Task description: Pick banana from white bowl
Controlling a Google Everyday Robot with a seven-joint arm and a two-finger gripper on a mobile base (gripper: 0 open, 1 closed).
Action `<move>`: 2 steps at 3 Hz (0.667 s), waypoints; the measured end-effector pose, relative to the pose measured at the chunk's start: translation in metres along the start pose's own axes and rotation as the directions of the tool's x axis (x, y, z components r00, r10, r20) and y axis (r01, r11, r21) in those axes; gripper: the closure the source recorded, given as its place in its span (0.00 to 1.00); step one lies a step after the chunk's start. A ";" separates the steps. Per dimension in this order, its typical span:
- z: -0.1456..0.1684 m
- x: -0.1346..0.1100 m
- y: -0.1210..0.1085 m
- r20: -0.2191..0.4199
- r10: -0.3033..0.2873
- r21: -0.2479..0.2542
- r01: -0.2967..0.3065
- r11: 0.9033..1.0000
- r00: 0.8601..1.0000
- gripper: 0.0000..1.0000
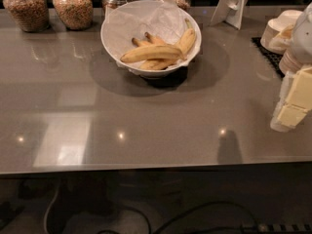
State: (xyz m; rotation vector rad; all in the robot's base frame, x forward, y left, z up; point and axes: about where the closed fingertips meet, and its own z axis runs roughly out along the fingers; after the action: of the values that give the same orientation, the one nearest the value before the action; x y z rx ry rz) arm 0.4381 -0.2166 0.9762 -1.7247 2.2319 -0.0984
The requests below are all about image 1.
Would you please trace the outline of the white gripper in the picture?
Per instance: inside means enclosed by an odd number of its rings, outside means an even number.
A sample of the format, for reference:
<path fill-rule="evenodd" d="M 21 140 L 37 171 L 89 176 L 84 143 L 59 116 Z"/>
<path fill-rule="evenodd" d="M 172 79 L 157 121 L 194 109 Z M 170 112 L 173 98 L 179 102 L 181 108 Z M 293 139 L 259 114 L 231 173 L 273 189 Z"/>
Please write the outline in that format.
<path fill-rule="evenodd" d="M 287 72 L 270 127 L 278 132 L 294 129 L 307 114 L 302 108 L 312 109 L 312 66 L 305 66 L 296 73 Z"/>

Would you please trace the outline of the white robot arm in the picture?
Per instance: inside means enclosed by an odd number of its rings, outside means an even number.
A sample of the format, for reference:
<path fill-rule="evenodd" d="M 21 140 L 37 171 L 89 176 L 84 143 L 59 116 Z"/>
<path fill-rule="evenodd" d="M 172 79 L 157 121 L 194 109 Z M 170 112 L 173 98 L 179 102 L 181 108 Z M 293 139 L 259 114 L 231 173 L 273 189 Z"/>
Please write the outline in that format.
<path fill-rule="evenodd" d="M 279 68 L 285 77 L 270 127 L 288 132 L 312 110 L 312 3 L 296 20 Z"/>

